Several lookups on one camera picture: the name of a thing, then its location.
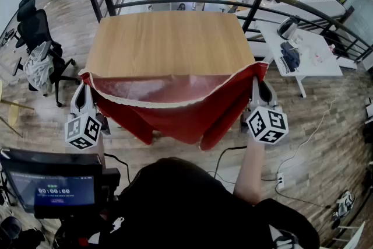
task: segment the electric kettle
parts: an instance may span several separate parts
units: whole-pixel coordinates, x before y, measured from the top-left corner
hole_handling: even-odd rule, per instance
[[[294,17],[287,18],[277,29],[277,33],[284,40],[290,39],[298,28],[299,21]]]

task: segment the yellow wooden chair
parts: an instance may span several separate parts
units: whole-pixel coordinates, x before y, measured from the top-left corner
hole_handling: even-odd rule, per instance
[[[1,116],[0,121],[3,122],[9,129],[11,129],[15,134],[20,136],[22,138],[22,135],[18,133],[15,129],[13,129],[14,125],[17,122],[18,115],[19,115],[19,107],[31,109],[34,110],[34,108],[31,108],[29,106],[21,105],[18,103],[17,100],[14,100],[13,102],[9,102],[6,100],[1,99],[2,96],[2,81],[0,80],[0,103],[10,105],[9,112],[8,112],[8,122],[6,122]]]

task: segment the stool leg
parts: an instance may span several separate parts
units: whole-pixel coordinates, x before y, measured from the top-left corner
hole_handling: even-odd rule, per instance
[[[6,100],[0,100],[0,103],[7,104],[7,105],[14,105],[14,106],[18,106],[18,107],[22,107],[22,108],[26,108],[26,109],[35,110],[34,108],[31,108],[29,106],[17,104],[17,103],[6,101]]]
[[[2,121],[9,129],[11,129],[15,134],[17,134],[18,136],[20,136],[21,138],[22,135],[20,133],[18,133],[16,130],[14,130],[1,116],[0,116],[0,121]]]

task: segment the white cable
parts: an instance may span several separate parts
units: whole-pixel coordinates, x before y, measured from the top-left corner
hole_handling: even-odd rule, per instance
[[[291,158],[288,158],[288,159],[282,161],[282,163],[280,164],[279,168],[277,169],[277,173],[279,173],[282,164],[284,164],[286,161],[289,161],[289,160],[293,159],[293,158],[297,155],[297,153],[299,152],[300,148],[301,148],[303,145],[305,145],[305,144],[306,144],[306,143],[307,143],[307,142],[312,138],[312,136],[315,135],[315,133],[317,132],[317,130],[320,128],[320,126],[321,126],[321,124],[322,124],[322,121],[323,121],[324,118],[325,118],[325,114],[326,114],[328,111],[330,111],[330,110],[332,109],[332,105],[333,105],[333,103],[334,103],[334,102],[337,100],[337,98],[340,96],[339,93],[340,93],[340,91],[341,91],[341,89],[342,89],[344,83],[347,81],[347,79],[348,79],[350,76],[351,76],[351,75],[347,76],[347,77],[343,80],[342,85],[340,86],[339,90],[337,91],[337,94],[336,94],[334,100],[330,103],[330,107],[329,107],[329,109],[328,109],[328,110],[325,110],[324,114],[322,115],[321,121],[320,121],[319,125],[317,126],[316,130],[311,134],[311,136],[307,139],[307,141],[303,142],[303,143],[299,146],[299,148],[297,149],[297,151],[295,152],[295,154],[294,154]]]

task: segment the red cloth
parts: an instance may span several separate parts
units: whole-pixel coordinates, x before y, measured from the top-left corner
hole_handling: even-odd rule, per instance
[[[233,76],[99,78],[86,72],[81,77],[101,112],[144,143],[152,143],[156,130],[189,144],[202,137],[200,148],[208,150],[248,104],[252,77],[262,81],[267,68],[257,62]]]

